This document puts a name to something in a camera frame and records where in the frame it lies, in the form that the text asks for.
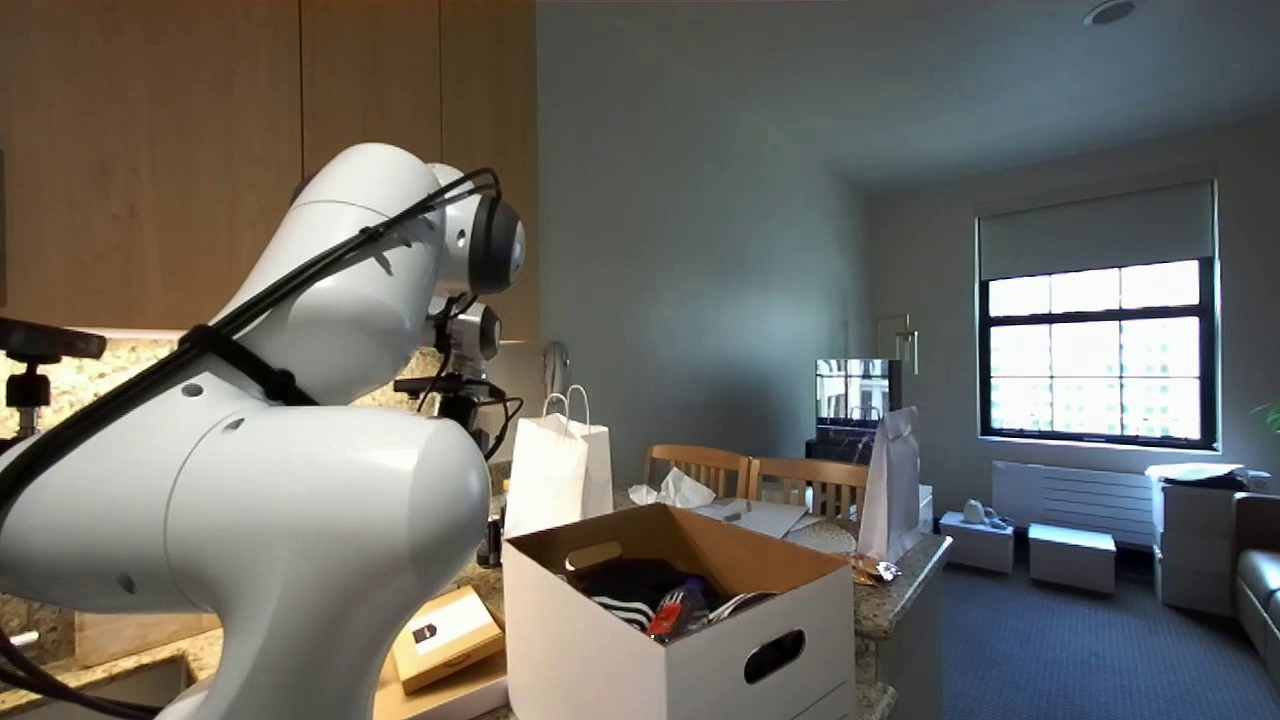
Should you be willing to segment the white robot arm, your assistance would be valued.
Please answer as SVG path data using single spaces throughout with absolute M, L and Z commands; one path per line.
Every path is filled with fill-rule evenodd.
M 211 320 L 3 454 L 3 589 L 215 616 L 215 677 L 155 720 L 367 720 L 397 632 L 487 515 L 467 429 L 367 396 L 432 308 L 513 284 L 518 241 L 487 170 L 336 152 Z

